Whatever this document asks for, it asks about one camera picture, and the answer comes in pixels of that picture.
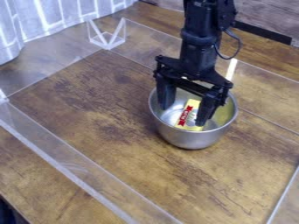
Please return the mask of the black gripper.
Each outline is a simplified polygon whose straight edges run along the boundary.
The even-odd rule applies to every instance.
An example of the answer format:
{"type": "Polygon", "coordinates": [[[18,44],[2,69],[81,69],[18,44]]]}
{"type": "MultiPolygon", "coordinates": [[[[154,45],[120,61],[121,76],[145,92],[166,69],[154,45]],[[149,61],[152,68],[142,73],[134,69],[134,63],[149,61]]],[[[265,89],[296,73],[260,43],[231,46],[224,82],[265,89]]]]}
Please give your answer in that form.
{"type": "Polygon", "coordinates": [[[157,103],[166,110],[174,101],[176,89],[201,97],[195,124],[201,127],[212,118],[219,106],[225,104],[228,91],[233,84],[216,72],[220,34],[199,35],[181,30],[180,57],[154,57],[157,103]]]}

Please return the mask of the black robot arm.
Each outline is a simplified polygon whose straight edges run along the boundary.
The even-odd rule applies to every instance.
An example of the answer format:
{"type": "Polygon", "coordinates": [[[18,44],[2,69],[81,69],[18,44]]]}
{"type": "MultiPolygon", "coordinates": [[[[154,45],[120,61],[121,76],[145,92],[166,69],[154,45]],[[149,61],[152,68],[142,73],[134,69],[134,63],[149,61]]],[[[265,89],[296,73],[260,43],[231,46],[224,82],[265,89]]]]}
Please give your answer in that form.
{"type": "Polygon", "coordinates": [[[225,104],[232,82],[215,69],[220,38],[231,34],[237,14],[233,0],[183,0],[184,26],[178,58],[154,57],[157,103],[168,109],[180,88],[200,97],[195,123],[201,126],[225,104]]]}

